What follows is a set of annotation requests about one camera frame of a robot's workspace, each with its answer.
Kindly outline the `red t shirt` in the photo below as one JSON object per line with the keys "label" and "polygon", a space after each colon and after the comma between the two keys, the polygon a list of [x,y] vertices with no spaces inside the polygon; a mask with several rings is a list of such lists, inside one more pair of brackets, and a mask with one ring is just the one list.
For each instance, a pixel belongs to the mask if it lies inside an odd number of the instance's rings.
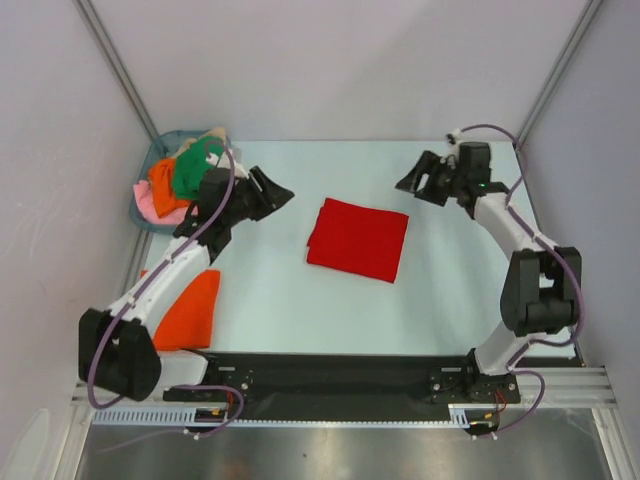
{"label": "red t shirt", "polygon": [[394,283],[409,216],[327,198],[307,241],[306,262]]}

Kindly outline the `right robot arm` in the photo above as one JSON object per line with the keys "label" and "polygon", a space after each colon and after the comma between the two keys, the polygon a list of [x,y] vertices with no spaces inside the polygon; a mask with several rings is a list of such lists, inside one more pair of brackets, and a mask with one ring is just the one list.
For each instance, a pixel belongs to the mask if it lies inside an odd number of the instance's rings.
{"label": "right robot arm", "polygon": [[499,325],[469,351],[452,381],[430,382],[434,396],[452,390],[455,400],[470,402],[489,402],[500,388],[513,385],[515,366],[530,347],[573,344],[585,316],[581,254],[559,246],[518,213],[514,190],[493,180],[491,160],[489,144],[455,142],[447,155],[424,151],[396,184],[398,190],[434,205],[455,199],[509,262]]}

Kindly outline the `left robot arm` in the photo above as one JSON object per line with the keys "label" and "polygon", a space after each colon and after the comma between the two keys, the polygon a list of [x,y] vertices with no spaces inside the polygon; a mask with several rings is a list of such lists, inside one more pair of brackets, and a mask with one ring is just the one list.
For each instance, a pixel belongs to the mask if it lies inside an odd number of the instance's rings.
{"label": "left robot arm", "polygon": [[219,392],[221,376],[204,355],[184,349],[161,353],[153,337],[184,290],[230,243],[232,228],[266,218],[293,197],[257,166],[241,178],[231,167],[205,174],[197,199],[156,266],[109,307],[90,308],[79,320],[78,375],[93,407],[103,406],[96,388],[134,401],[158,388],[187,387],[202,400]]}

